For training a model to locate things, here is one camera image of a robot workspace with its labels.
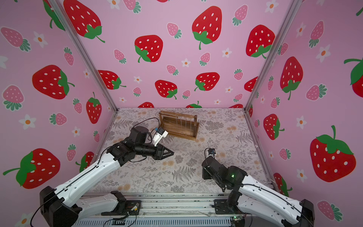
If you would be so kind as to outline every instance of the pink strawberry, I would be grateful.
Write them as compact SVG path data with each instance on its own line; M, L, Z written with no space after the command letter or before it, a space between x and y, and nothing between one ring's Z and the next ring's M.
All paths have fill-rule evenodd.
M74 63L74 57L72 55L72 51L70 51L70 49L66 46L64 48L64 52L65 52L64 57L65 57L66 61L68 62L68 64L70 66L72 66Z
M186 91L183 92L183 99L187 99L187 98L189 98L189 96L190 96L190 91L189 90L186 90Z
M310 48L313 48L318 44L319 38L323 35L323 33L324 33L324 22L321 20L315 25L315 28L311 32L310 35L311 39L309 41Z
M234 26L238 26L247 16L248 6L243 5L238 8L234 13L234 18L232 19L232 23Z
M200 61L199 64L201 66L206 66L207 63L211 60L211 54L206 52L205 54L203 54L202 56L200 56Z
M269 82L267 83L267 88L269 91L271 91L272 86L273 86L273 76L270 76Z
M141 95L141 89L140 88L134 88L134 96L139 97Z
M242 70L241 69L236 69L235 72L234 72L234 78L236 80L241 80L242 76L243 76Z
M74 110L77 112L77 113L82 113L82 103L79 102L79 99L75 98L73 100L73 105L74 105Z
M166 69L168 70L168 73L173 74L173 76L176 76L179 74L179 71L173 65L167 65Z
M243 94L238 94L234 97L233 102L238 102L242 99Z
M166 27L168 28L169 35L174 36L174 38L182 37L182 31L178 28L178 25L168 23Z
M312 101L318 100L318 98L324 97L326 95L326 91L328 89L325 85L321 84L319 86L314 85L312 86L306 93L306 98Z
M69 145L68 151L67 151L67 159L68 161L72 161L73 158L76 155L76 146L74 144Z
M21 90L15 85L10 85L5 89L3 98L5 99L3 102L5 108L11 111L19 110L22 107L20 103L24 102L24 96Z
M19 47L22 51L30 51L29 42L26 39L23 39L19 32L7 27L1 27L0 31L11 45Z
M114 50L114 55L115 55L115 58L118 60L119 63L121 63L121 64L126 63L125 55L121 51L119 51L118 49L115 49Z
M64 125L67 122L66 116L61 113L52 114L49 118L51 124Z
M99 142L99 134L97 131L93 132L94 140L98 143Z

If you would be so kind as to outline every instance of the strawberry wallpaper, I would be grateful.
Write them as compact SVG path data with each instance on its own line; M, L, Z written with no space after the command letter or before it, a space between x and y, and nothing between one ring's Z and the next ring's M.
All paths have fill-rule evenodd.
M315 226L361 226L362 11L304 1L249 111L280 193L313 202Z
M39 192L87 167L112 111L48 1L0 8L2 226L27 227ZM34 226L48 226L38 212Z
M63 1L120 108L245 106L289 4Z

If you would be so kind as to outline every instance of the wooden basket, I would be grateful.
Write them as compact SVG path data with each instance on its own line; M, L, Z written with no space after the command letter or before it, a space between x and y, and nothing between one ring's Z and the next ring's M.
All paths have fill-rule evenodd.
M161 127L165 129L169 135L184 139L197 139L199 128L197 115L181 114L161 110L159 112L159 117Z

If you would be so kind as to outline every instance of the red strawberry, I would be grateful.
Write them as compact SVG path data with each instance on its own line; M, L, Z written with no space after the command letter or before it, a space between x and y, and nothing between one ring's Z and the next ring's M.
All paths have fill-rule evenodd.
M7 27L1 27L0 31L11 45L19 47L19 49L22 51L30 51L29 42L26 39L23 39L22 35L19 32Z
M77 112L77 113L82 113L82 103L79 102L79 99L75 98L73 100L73 105L74 105L74 110Z
M197 88L199 88L199 90L201 91L211 90L213 87L216 86L219 78L219 74L215 72L199 74L195 79L195 85L197 85L197 87L194 89L194 91L196 91Z
M347 59L344 61L344 64L351 61L359 61L359 63L350 73L350 84L354 93L363 98L363 59Z
M174 38L181 38L182 37L182 31L178 28L178 25L173 23L168 23L166 25L169 35L174 36Z
M102 33L101 21L87 6L77 0L64 0L64 9L76 32L85 38L94 39Z
M3 102L5 108L11 111L19 110L22 107L21 103L24 102L23 93L15 85L10 85L4 90L3 98L5 99Z
M321 20L316 25L310 35L309 47L313 48L319 42L319 38L323 35L324 32L324 22Z
M176 76L179 74L179 71L173 65L167 65L166 69L168 70L168 73L173 74L173 76Z
M135 51L140 58L148 62L156 62L161 56L163 41L157 35L140 36L135 40Z
M318 98L322 98L324 95L326 95L327 90L328 89L323 84L319 86L314 85L307 91L306 98L312 101L316 101Z
M254 87L254 85L256 84L257 78L258 78L258 77L255 77L255 78L253 78L252 80L247 81L247 83L245 83L245 90L246 90L246 91L252 92L253 87Z
M93 132L93 137L94 137L94 140L98 143L99 142L99 134L98 134L97 131Z
M26 189L33 189L54 177L61 167L61 163L51 152L43 148L35 149L23 157L20 168L3 172L19 170L16 181Z
M285 131L285 129L280 129L280 121L276 114L270 114L264 119L264 129L271 140L275 140L279 131Z
M243 76L243 72L241 69L236 69L235 72L234 72L234 78L236 80L241 80L242 79L242 76Z
M33 75L33 86L41 93L51 98L63 99L69 92L66 74L55 65L48 65Z
M356 165L348 145L334 137L321 135L310 144L310 156L316 175L326 182L333 182L350 174Z
M116 73L106 70L98 70L98 72L108 89L116 90L120 86L126 87L121 85L121 80Z
M264 53L270 50L274 40L275 34L270 29L264 25L257 25L248 37L246 54L250 57L262 55L266 59Z
M64 116L62 113L52 114L49 118L50 123L53 125L64 125L67 122L66 116Z
M234 26L238 26L240 23L242 23L242 21L247 16L247 10L248 6L243 5L234 12L234 18L232 19L232 23Z
M298 60L295 57L287 59L284 70L282 71L280 79L280 87L285 92L290 92L288 100L291 97L291 91L297 89L299 86L304 72Z
M272 86L273 86L273 76L270 76L269 82L267 83L267 88L269 91L271 91Z
M190 104L187 105L185 108L202 108L202 106L199 106L199 101L197 104Z
M93 97L94 98L91 97L87 101L86 111L87 111L88 118L90 119L91 123L96 124L101 115L102 106L101 106L101 103L99 102L99 100L96 99L94 92L93 92Z
M138 106L139 108L154 108L154 105L151 102L144 102L143 104Z
M161 97L171 98L174 96L176 99L175 95L178 92L178 87L174 83L158 80L155 82L155 87Z
M76 146L74 144L69 145L66 155L69 162L73 160L76 155Z
M200 44L210 44L216 41L222 30L222 11L219 7L211 6L199 15L192 25L194 38Z
M287 43L283 43L279 48L278 48L278 51L277 51L277 54L278 55L283 55L286 51L287 51L287 48L289 47L289 45Z
M343 220L343 214L334 204L330 205L327 201L322 200L317 203L317 206L320 212L323 213L328 219L334 220L335 218L338 222Z

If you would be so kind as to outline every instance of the white flower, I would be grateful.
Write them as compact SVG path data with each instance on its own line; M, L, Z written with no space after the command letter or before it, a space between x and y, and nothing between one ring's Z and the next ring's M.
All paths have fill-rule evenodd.
M28 127L35 128L35 122L36 118L30 118L29 115L25 115L25 119L19 120L20 123L23 124L23 129L27 129Z
M300 178L301 182L304 182L304 179L307 179L307 176L304 174L304 170L299 170L299 169L296 170L297 170L296 177Z
M330 48L330 44L327 45L325 48L324 47L320 47L319 49L319 54L317 55L317 59L320 59L320 63L322 63L324 61L325 57L330 56L330 52L329 52L329 48Z
M39 43L39 45L43 48L44 47L44 45L48 45L48 43L45 41L45 39L44 39L44 35L43 34L38 34L38 33L36 33L36 32L34 32L34 35L35 35L35 37L34 37L34 41L35 42L38 42Z
M269 11L270 13L273 13L274 8L278 6L278 3L276 2L276 0L272 0L272 1L268 1L268 2L266 3L266 5L267 5L267 8L266 8L266 10L265 10L265 13L267 13L268 11Z
M4 63L4 62L6 62L7 60L8 60L8 58L7 58L7 57L5 57L5 56L0 56L0 67L1 67L1 68L6 69L6 65L5 65L5 63Z
M140 79L140 77L134 77L134 81L139 84L142 80Z
M113 8L120 9L120 7L118 7L120 0L107 0L107 1L110 3L111 9Z
M304 29L306 28L306 25L304 25L304 23L303 22L301 22L301 25L300 25L300 27L298 27L297 29L296 29L296 32L297 32L297 34L296 34L296 38L297 37L299 37L299 36L302 36L302 31L304 31Z
M72 130L73 136L76 137L79 135L81 129L78 129L77 126L74 127L74 130Z
M228 93L230 93L232 90L233 90L233 88L231 88L231 87L229 86L229 88L226 88L226 93L227 93L227 92L228 92Z
M296 118L297 124L296 127L300 127L301 129L304 129L304 125L306 125L306 121L304 121L304 116L301 116L301 118Z
M229 57L232 51L229 50L229 48L227 48L226 50L223 50L222 53L223 53L222 57Z
M26 227L30 224L30 220L33 216L33 213L30 213L30 214L22 214L21 215L21 219L20 221L18 221L16 224L15 224L15 227Z
M189 67L190 61L188 61L188 59L185 59L184 61L182 61L183 67Z

